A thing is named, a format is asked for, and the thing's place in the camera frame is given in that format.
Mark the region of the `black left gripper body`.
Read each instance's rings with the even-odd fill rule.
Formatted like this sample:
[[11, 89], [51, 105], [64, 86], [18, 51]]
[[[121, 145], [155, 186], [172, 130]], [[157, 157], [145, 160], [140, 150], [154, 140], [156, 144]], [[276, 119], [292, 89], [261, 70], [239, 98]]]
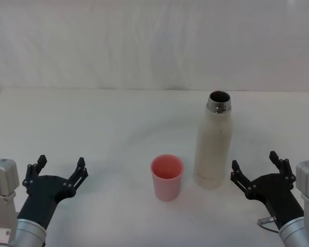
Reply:
[[26, 177], [23, 181], [28, 197], [18, 219], [29, 220], [48, 227], [58, 204], [75, 195], [72, 182], [54, 175]]

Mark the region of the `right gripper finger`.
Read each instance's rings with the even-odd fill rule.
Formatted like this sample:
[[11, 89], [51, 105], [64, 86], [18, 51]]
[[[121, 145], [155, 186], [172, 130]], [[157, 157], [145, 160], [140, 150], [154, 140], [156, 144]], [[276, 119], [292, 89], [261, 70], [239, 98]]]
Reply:
[[230, 180], [245, 194], [247, 199], [255, 198], [255, 189], [253, 187], [255, 184], [242, 173], [237, 160], [232, 161]]
[[270, 152], [269, 158], [285, 180], [289, 181], [290, 184], [293, 184], [296, 181], [296, 177], [292, 172], [289, 159], [280, 159], [275, 151]]

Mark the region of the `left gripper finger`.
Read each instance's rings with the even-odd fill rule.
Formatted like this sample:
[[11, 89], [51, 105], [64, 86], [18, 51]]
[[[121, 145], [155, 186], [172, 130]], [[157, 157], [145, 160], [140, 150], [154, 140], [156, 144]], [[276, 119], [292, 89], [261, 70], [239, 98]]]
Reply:
[[39, 176], [41, 170], [45, 167], [47, 163], [47, 158], [44, 154], [40, 155], [38, 161], [34, 164], [28, 164], [25, 178], [22, 182], [22, 185], [26, 188], [26, 191], [29, 192], [31, 184]]
[[85, 167], [85, 160], [80, 157], [77, 163], [77, 167], [73, 174], [64, 183], [64, 189], [66, 192], [66, 197], [74, 197], [77, 189], [88, 177], [88, 171]]

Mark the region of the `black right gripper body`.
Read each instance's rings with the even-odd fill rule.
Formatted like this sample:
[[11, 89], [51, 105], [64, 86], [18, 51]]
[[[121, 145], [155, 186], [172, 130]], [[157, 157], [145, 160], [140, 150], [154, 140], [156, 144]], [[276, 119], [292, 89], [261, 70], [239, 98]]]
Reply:
[[258, 177], [246, 186], [246, 198], [262, 202], [276, 218], [277, 228], [303, 217], [304, 211], [291, 192], [292, 183], [278, 173]]

